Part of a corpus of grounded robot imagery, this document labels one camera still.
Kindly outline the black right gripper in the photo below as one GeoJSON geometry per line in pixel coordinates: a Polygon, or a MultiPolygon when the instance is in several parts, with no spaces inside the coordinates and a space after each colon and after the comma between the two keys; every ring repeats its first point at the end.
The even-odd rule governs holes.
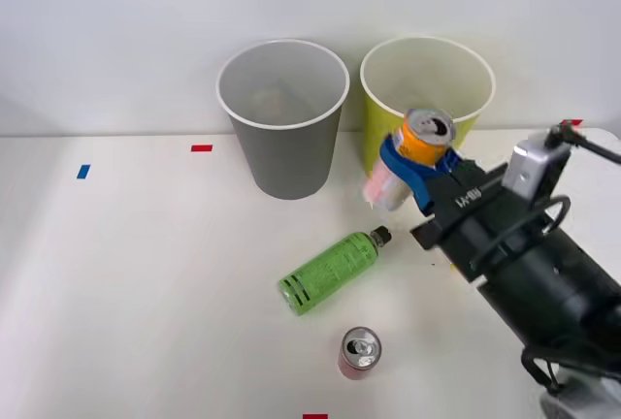
{"type": "Polygon", "coordinates": [[[483,274],[486,263],[497,264],[504,257],[497,249],[479,254],[554,190],[554,176],[547,174],[535,199],[525,200],[503,187],[507,164],[484,171],[450,147],[436,170],[399,154],[392,136],[382,142],[379,158],[411,190],[420,212],[433,213],[410,233],[424,249],[439,248],[468,282],[483,274]],[[439,177],[440,172],[447,176],[439,177]]]}

